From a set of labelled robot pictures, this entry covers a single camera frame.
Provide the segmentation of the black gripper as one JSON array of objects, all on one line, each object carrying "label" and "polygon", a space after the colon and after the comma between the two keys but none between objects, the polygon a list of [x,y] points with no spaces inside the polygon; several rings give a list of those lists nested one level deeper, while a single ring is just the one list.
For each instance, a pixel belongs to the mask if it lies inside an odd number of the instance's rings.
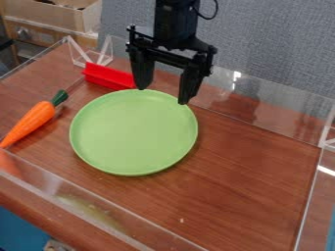
[{"label": "black gripper", "polygon": [[132,75],[136,87],[144,90],[153,81],[154,61],[184,68],[189,59],[177,51],[192,51],[204,57],[203,64],[191,63],[179,82],[177,103],[185,105],[196,96],[203,78],[212,73],[213,56],[217,48],[201,41],[195,34],[185,39],[158,40],[150,27],[129,25],[125,51],[129,54]]}]

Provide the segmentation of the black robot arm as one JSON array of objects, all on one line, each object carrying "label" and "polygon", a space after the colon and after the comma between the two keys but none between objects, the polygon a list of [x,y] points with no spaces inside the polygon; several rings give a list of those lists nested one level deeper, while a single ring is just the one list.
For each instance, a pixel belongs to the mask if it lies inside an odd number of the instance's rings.
[{"label": "black robot arm", "polygon": [[136,87],[148,88],[153,81],[154,63],[183,69],[177,103],[184,105],[196,96],[203,78],[212,72],[217,48],[196,37],[200,0],[156,0],[153,28],[129,25],[125,44]]}]

